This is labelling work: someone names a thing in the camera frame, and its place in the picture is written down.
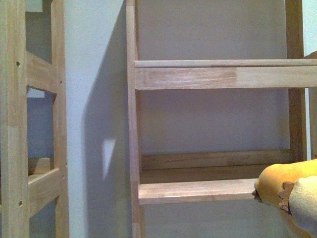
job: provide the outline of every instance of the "light patch on wall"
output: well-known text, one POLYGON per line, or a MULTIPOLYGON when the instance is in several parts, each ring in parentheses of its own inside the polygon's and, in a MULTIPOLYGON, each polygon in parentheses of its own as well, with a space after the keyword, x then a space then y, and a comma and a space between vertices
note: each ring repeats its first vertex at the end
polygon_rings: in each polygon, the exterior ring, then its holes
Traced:
POLYGON ((25 11, 27 12, 43 12, 42 0, 26 0, 25 11))
POLYGON ((103 178, 105 179, 110 168, 115 139, 107 139, 103 142, 103 178))

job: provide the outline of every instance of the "wooden frame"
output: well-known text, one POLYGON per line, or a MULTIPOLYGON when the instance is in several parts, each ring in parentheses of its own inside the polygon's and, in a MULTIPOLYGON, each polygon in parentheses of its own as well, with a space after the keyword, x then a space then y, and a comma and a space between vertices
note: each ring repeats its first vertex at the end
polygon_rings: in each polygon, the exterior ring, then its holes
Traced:
POLYGON ((303 58, 302 1, 286 0, 288 59, 139 60, 137 0, 127 1, 130 173, 133 238, 144 238, 143 205, 253 199, 255 178, 274 163, 307 159, 306 97, 310 89, 312 154, 317 158, 317 59, 303 58), (288 88, 290 149, 144 155, 143 90, 288 88))
POLYGON ((25 0, 0 2, 2 237, 29 237, 29 218, 55 200, 56 237, 69 237, 63 0, 53 0, 52 64, 26 52, 25 0), (28 160, 27 87, 51 92, 54 160, 28 160))

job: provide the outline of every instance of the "wooden post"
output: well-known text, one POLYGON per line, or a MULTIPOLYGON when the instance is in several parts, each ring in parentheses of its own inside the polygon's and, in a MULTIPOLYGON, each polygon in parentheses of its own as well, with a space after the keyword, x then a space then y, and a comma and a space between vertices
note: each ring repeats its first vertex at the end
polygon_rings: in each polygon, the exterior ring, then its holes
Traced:
POLYGON ((61 171, 60 195, 55 200, 56 238, 69 237, 67 137, 65 92, 64 1, 53 0, 52 65, 57 68, 57 94, 53 102, 54 166, 61 171))
MULTIPOLYGON (((287 58, 304 56, 302 0, 286 0, 287 58)), ((307 159, 305 89, 289 89, 290 148, 296 161, 307 159)))
POLYGON ((130 146, 130 180, 132 207, 132 237, 145 237, 143 211, 139 205, 141 143, 140 143, 140 95, 135 90, 135 60, 138 60, 137 49, 137 3, 127 1, 127 64, 128 64, 128 99, 129 99, 129 146, 130 146))
POLYGON ((25 1, 0 1, 2 237, 29 237, 25 1))

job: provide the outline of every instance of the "beige fabric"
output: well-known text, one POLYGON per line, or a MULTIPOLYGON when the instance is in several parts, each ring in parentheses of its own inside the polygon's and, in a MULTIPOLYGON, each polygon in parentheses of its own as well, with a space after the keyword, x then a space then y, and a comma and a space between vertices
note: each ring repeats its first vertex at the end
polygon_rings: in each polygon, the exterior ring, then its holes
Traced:
POLYGON ((317 176, 300 178, 289 197, 293 222, 317 238, 317 176))

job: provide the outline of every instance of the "wooden rung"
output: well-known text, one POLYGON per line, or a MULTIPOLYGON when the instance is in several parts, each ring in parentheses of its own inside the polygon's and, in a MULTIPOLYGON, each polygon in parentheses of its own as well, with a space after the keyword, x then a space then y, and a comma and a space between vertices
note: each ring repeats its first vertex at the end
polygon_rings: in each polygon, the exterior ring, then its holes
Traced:
POLYGON ((317 66, 136 68, 135 89, 317 87, 317 66))
POLYGON ((32 175, 29 180, 29 202, 32 217, 60 194, 62 175, 59 169, 53 169, 43 175, 32 175))
POLYGON ((27 86, 57 94, 57 69, 46 61, 26 52, 27 86))
POLYGON ((188 153, 143 155, 143 170, 160 170, 176 168, 288 164, 293 163, 294 154, 291 150, 254 150, 236 152, 188 153))
POLYGON ((316 59, 136 60, 136 68, 317 66, 316 59))
POLYGON ((29 174, 42 175, 54 168, 53 159, 50 158, 29 158, 29 174))
POLYGON ((141 184, 139 204, 253 199, 256 179, 141 184))
POLYGON ((269 165, 271 164, 143 170, 140 173, 140 183, 254 179, 269 165))

